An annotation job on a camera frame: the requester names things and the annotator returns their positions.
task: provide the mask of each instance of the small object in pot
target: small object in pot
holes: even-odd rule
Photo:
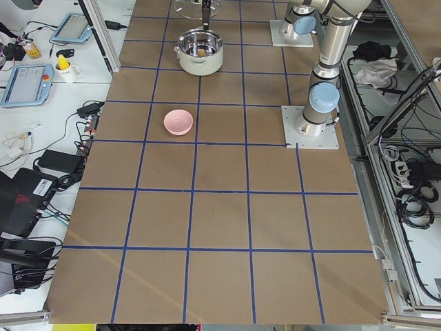
[[[198,49],[198,57],[206,57],[207,56],[207,52],[205,50],[202,49]]]

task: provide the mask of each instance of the power adapter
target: power adapter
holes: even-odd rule
[[[105,22],[105,26],[107,27],[107,29],[110,29],[110,30],[120,30],[120,29],[127,28],[127,26],[124,26],[119,22],[113,22],[113,21],[104,21],[104,22]]]
[[[73,174],[83,168],[84,157],[79,155],[72,155],[56,150],[45,150],[40,159],[38,159],[38,166],[65,172],[66,174]]]
[[[104,106],[103,102],[90,103],[87,106],[83,106],[76,110],[78,116],[85,119],[87,116],[98,114],[101,111],[101,107]]]

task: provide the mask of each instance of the yellow object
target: yellow object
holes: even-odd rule
[[[55,324],[52,331],[95,331],[96,324]]]
[[[205,50],[198,49],[198,57],[206,57],[207,52]]]
[[[62,54],[60,54],[58,56],[58,68],[60,70],[65,70],[68,69],[69,67],[70,67],[69,61],[66,60],[66,58]]]

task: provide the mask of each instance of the touchscreen teach pendant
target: touchscreen teach pendant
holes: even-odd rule
[[[50,64],[13,67],[0,105],[5,108],[41,105],[48,98],[53,76]]]

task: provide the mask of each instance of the screen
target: screen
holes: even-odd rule
[[[88,21],[84,15],[72,15],[59,30],[57,38],[78,39],[84,29],[88,26]]]
[[[29,102],[38,97],[44,67],[19,68],[11,85],[7,102]]]

